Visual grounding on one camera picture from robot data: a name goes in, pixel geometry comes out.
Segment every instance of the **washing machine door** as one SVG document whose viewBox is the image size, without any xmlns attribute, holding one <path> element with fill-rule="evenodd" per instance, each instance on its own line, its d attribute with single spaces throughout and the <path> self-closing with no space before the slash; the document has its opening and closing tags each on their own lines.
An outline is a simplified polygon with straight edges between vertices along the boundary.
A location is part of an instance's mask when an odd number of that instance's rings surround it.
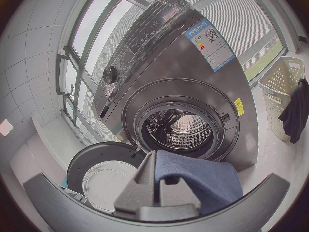
<svg viewBox="0 0 309 232">
<path fill-rule="evenodd" d="M 137 90 L 126 102 L 122 127 L 132 145 L 187 157 L 222 160 L 239 133 L 237 113 L 220 91 L 201 82 L 168 79 Z"/>
<path fill-rule="evenodd" d="M 71 160 L 68 188 L 84 195 L 103 213 L 113 213 L 114 201 L 133 177 L 146 154 L 132 145 L 101 142 L 90 145 Z"/>
</svg>

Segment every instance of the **window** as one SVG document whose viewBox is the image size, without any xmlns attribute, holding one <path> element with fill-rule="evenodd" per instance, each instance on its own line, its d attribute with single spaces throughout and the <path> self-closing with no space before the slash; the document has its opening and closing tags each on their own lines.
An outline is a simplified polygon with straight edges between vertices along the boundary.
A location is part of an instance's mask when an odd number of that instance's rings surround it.
<svg viewBox="0 0 309 232">
<path fill-rule="evenodd" d="M 69 117 L 72 119 L 73 121 L 73 109 L 72 107 L 69 105 L 68 101 L 66 100 L 66 112 L 68 113 Z"/>
<path fill-rule="evenodd" d="M 74 100 L 75 82 L 77 72 L 67 56 L 57 56 L 56 75 L 59 78 L 59 85 L 56 86 L 57 94 L 69 95 Z"/>
<path fill-rule="evenodd" d="M 85 92 L 85 98 L 83 100 L 78 101 L 77 108 L 80 110 L 80 112 L 84 115 L 86 120 L 91 124 L 92 127 L 95 127 L 95 124 L 98 122 L 98 120 L 95 118 L 95 115 L 93 114 L 91 110 L 91 104 L 93 101 L 93 95 L 91 92 L 86 89 Z"/>
<path fill-rule="evenodd" d="M 283 48 L 273 25 L 254 0 L 200 0 L 193 6 L 222 34 L 248 81 L 267 67 Z"/>
<path fill-rule="evenodd" d="M 83 133 L 83 135 L 92 143 L 98 143 L 98 140 L 96 140 L 93 135 L 87 130 L 87 128 L 82 124 L 80 119 L 76 118 L 76 126 L 80 129 L 80 131 Z"/>
<path fill-rule="evenodd" d="M 93 26 L 110 0 L 93 0 L 77 29 L 73 47 L 79 57 L 82 56 L 87 39 Z"/>
<path fill-rule="evenodd" d="M 87 87 L 84 84 L 84 82 L 81 80 L 80 81 L 80 86 L 79 86 L 78 102 L 77 102 L 77 107 L 78 107 L 78 109 L 81 112 L 83 111 L 85 97 L 86 97 L 86 92 L 87 92 Z"/>
<path fill-rule="evenodd" d="M 109 38 L 110 34 L 114 30 L 120 19 L 131 8 L 132 5 L 132 3 L 126 0 L 122 0 L 107 18 L 106 22 L 103 24 L 103 27 L 101 28 L 97 38 L 95 39 L 95 42 L 93 43 L 85 65 L 85 69 L 90 75 L 92 75 L 95 64 L 107 39 Z"/>
</svg>

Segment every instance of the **yellow warning sticker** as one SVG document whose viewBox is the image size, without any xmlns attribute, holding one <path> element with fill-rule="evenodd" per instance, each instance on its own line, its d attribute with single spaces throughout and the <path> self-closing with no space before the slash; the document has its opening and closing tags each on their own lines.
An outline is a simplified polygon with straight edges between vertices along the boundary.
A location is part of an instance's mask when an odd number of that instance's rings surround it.
<svg viewBox="0 0 309 232">
<path fill-rule="evenodd" d="M 242 104 L 240 98 L 238 98 L 234 103 L 237 107 L 238 116 L 243 115 L 243 104 Z"/>
</svg>

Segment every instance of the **washing machine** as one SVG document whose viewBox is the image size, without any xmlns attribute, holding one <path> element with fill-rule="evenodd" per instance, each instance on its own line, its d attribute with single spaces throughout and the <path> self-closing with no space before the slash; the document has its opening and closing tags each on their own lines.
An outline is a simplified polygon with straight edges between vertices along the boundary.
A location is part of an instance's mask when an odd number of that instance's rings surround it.
<svg viewBox="0 0 309 232">
<path fill-rule="evenodd" d="M 132 157 L 163 149 L 237 171 L 257 162 L 257 114 L 241 64 L 184 0 L 157 0 L 142 13 L 118 42 L 91 109 L 135 148 Z"/>
</svg>

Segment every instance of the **white laundry basket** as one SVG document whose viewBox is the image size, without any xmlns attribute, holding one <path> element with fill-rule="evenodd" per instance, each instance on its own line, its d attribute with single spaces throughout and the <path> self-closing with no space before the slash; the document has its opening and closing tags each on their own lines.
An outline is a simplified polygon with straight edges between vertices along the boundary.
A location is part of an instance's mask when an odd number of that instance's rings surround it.
<svg viewBox="0 0 309 232">
<path fill-rule="evenodd" d="M 268 126 L 283 141 L 289 136 L 284 133 L 283 122 L 278 117 L 291 102 L 289 93 L 298 85 L 300 78 L 305 78 L 303 60 L 282 56 L 259 79 Z"/>
</svg>

